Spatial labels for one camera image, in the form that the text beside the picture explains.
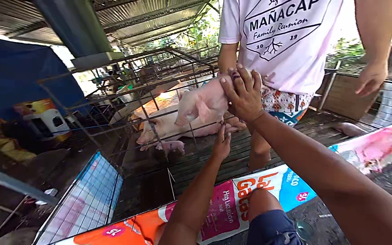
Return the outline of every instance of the hand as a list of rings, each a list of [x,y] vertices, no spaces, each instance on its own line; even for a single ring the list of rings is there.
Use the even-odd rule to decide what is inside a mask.
[[[222,161],[229,155],[231,150],[231,133],[228,132],[225,138],[225,126],[226,122],[223,121],[219,131],[217,131],[217,139],[214,142],[213,152],[211,153],[211,157]]]
[[[251,123],[264,114],[261,109],[261,76],[253,70],[252,79],[242,65],[238,64],[238,67],[238,71],[232,68],[228,69],[235,89],[224,78],[220,79],[220,84],[231,102],[231,105],[228,105],[229,111],[240,119]]]
[[[367,96],[379,89],[387,77],[387,61],[368,64],[359,75],[359,85],[355,93],[361,97]]]

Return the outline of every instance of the piglet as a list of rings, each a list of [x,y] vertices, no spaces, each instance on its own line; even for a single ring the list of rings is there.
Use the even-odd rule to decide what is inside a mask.
[[[338,132],[341,132],[349,137],[360,136],[366,134],[367,131],[363,130],[362,128],[352,124],[352,123],[337,123],[334,129]]]
[[[211,79],[196,90],[179,95],[176,125],[186,125],[198,117],[205,123],[223,116],[228,109],[228,98],[220,83],[221,78],[225,78],[226,82],[233,86],[231,77],[226,74]],[[262,86],[261,89],[267,90],[268,88]]]
[[[176,152],[178,150],[181,155],[184,155],[184,142],[175,140],[175,141],[161,141],[161,144],[157,144],[155,149],[163,149],[166,152],[166,156],[169,154],[169,152]]]

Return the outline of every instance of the blue shorts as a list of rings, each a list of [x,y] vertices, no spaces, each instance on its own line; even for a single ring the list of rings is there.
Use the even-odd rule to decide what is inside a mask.
[[[294,223],[283,210],[256,216],[249,225],[247,245],[302,245]]]

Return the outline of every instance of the pig ear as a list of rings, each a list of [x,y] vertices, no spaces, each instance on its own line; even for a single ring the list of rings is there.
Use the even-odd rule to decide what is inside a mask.
[[[196,108],[197,108],[198,114],[200,116],[200,119],[204,123],[206,120],[208,120],[208,117],[210,117],[210,109],[201,100],[199,100],[196,103]]]
[[[154,119],[150,119],[150,120],[155,125],[161,122],[158,118],[154,118]]]

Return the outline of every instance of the finger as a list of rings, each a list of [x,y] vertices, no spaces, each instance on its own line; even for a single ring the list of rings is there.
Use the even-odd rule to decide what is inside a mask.
[[[378,90],[381,86],[381,83],[376,82],[375,80],[370,81],[364,87],[364,89],[358,94],[360,97],[365,97],[372,94],[374,91]]]
[[[220,140],[220,142],[223,142],[225,140],[225,123],[224,122],[220,126],[219,131],[217,131],[217,139]]]
[[[255,82],[253,83],[253,90],[261,92],[261,75],[255,70],[252,70],[252,77],[253,80],[255,80]]]
[[[237,93],[235,92],[234,88],[226,82],[225,78],[221,78],[220,85],[222,86],[223,90],[225,91],[226,97],[228,97],[229,101],[236,101],[239,99]]]
[[[253,88],[252,77],[249,75],[249,72],[243,67],[242,64],[238,64],[237,68],[238,68],[238,73],[241,76],[241,79],[244,81],[244,87],[248,92],[250,92]]]
[[[361,77],[361,75],[359,75],[359,85],[355,93],[360,94],[362,90],[364,90],[365,86],[367,86],[367,83],[368,83],[368,79],[364,79],[363,77]]]
[[[226,138],[225,138],[225,141],[224,141],[223,143],[225,143],[225,144],[227,144],[227,145],[230,145],[230,144],[231,144],[231,132],[228,132],[228,133],[226,134]]]
[[[232,78],[232,83],[234,84],[234,88],[237,91],[237,94],[239,96],[245,94],[246,88],[244,87],[244,82],[243,79],[241,79],[240,73],[238,73],[236,70],[231,70],[231,68],[228,69],[228,72]]]

